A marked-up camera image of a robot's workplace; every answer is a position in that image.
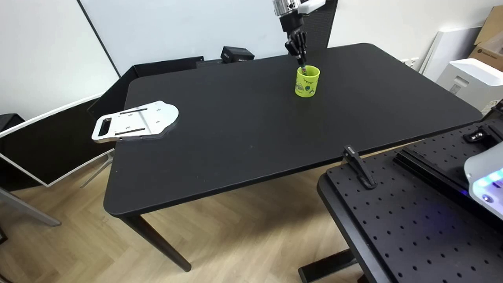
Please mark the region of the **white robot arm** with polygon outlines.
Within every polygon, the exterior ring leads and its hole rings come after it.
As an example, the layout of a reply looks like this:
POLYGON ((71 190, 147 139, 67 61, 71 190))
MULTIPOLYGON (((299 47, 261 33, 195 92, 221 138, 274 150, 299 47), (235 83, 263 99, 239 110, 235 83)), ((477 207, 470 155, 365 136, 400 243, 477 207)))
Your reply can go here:
POLYGON ((272 0, 274 12, 280 18, 282 29, 288 39, 287 50, 304 67, 307 64, 307 33, 302 29, 304 17, 318 11, 326 0, 272 0))

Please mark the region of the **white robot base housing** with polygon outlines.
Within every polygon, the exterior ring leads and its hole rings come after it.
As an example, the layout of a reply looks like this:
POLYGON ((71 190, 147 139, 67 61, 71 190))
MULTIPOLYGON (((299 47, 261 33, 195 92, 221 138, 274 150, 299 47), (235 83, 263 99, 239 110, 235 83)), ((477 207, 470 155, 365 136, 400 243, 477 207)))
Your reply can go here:
POLYGON ((503 220, 503 141, 464 161, 469 194, 503 220))

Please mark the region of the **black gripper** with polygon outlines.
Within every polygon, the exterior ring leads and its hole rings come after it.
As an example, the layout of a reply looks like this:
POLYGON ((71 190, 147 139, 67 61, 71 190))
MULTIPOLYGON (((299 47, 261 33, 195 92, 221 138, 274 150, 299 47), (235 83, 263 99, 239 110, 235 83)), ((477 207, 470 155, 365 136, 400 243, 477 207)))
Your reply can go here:
POLYGON ((280 23, 283 31, 288 34, 285 47, 290 53, 298 53, 296 59, 299 66, 307 66, 307 33, 302 29, 304 17, 299 14, 282 15, 280 23))

